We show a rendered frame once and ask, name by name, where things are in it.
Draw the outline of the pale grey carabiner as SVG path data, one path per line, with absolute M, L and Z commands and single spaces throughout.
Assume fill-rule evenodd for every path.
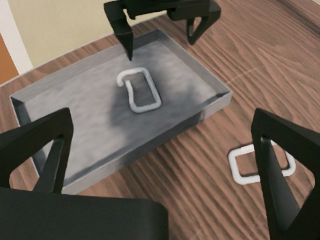
M 230 163 L 230 167 L 231 167 L 231 171 L 232 171 L 232 175 L 234 180 L 239 183 L 239 184 L 248 184 L 248 183 L 253 183 L 253 182 L 259 182 L 259 175 L 255 175 L 255 176 L 249 176 L 249 177 L 241 177 L 239 175 L 239 171 L 238 171 L 238 167 L 236 164 L 236 160 L 235 160 L 235 156 L 238 155 L 242 155 L 245 153 L 249 153 L 254 151 L 254 147 L 253 145 L 250 146 L 246 146 L 243 147 L 241 149 L 236 149 L 230 152 L 228 159 L 229 159 L 229 163 Z M 289 169 L 288 170 L 283 170 L 282 173 L 285 176 L 289 176 L 291 174 L 293 174 L 293 172 L 295 171 L 295 161 L 293 159 L 292 156 L 290 156 L 286 151 L 285 151 L 287 160 L 289 162 Z

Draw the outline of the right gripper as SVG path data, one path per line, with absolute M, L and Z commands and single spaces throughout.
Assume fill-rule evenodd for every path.
M 132 60 L 134 34 L 123 9 L 126 9 L 131 20 L 136 20 L 136 16 L 160 11 L 166 11 L 167 16 L 173 21 L 186 19 L 186 39 L 190 45 L 193 45 L 200 35 L 220 18 L 222 10 L 214 0 L 111 0 L 104 2 L 103 11 L 116 38 L 123 48 L 126 48 L 124 51 L 129 61 Z M 201 20 L 193 30 L 195 17 L 201 17 Z

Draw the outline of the grey tray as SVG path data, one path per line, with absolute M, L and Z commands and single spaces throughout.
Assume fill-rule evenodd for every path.
M 135 113 L 127 80 L 137 107 L 156 103 L 145 74 L 124 76 L 122 86 L 117 77 L 139 67 L 149 71 L 162 103 Z M 131 61 L 119 43 L 9 97 L 19 127 L 70 109 L 74 134 L 61 194 L 76 195 L 229 105 L 232 93 L 157 28 L 133 37 Z

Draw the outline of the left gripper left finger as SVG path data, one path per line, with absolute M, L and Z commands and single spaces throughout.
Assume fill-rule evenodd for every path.
M 11 188 L 12 171 L 53 140 L 32 191 L 62 193 L 74 125 L 68 107 L 0 133 L 0 187 Z

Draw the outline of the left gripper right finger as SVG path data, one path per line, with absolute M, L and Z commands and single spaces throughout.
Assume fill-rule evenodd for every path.
M 256 108 L 251 136 L 270 240 L 315 240 L 320 235 L 320 133 Z M 301 209 L 271 141 L 314 175 L 315 186 Z

